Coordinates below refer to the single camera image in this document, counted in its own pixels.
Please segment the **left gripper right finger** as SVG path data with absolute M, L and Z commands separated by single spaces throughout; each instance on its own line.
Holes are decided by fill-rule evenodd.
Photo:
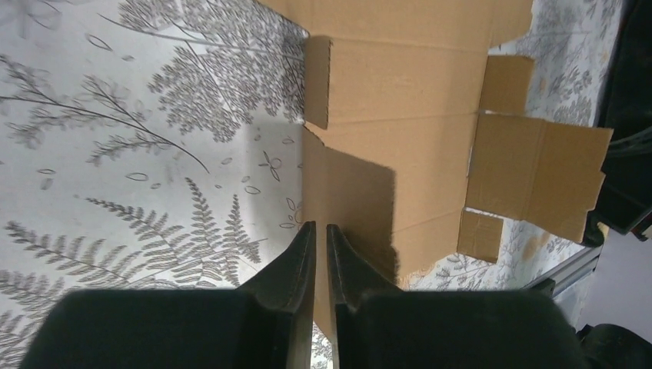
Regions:
M 586 368 L 539 291 L 404 291 L 326 229 L 339 368 Z

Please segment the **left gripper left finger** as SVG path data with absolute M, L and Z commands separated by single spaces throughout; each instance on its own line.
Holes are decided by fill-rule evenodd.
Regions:
M 23 368 L 307 368 L 316 225 L 235 289 L 88 289 L 65 295 Z

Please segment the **brown cardboard box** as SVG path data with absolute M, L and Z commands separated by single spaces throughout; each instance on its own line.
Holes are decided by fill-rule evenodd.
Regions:
M 405 288 L 459 252 L 494 263 L 505 218 L 579 242 L 612 132 L 529 118 L 529 1 L 269 1 L 305 28 L 302 215 L 314 322 L 334 340 L 326 228 Z

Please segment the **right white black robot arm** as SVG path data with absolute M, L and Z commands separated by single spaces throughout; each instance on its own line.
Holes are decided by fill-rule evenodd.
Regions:
M 581 245 L 600 247 L 599 224 L 646 241 L 651 226 L 651 3 L 625 1 L 597 125 L 612 139 L 602 165 L 605 180 L 587 216 Z

